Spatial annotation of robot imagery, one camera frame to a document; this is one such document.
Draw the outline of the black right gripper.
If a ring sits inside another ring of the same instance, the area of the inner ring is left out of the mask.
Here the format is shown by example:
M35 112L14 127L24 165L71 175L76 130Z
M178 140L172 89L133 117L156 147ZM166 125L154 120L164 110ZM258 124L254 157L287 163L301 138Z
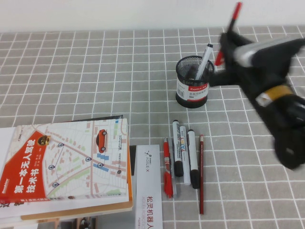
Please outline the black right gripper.
M304 38L280 38L252 43L234 32L220 35L219 63L230 63L239 47L239 71L215 72L209 78L210 86L238 85L248 97L286 83L291 59L305 45Z

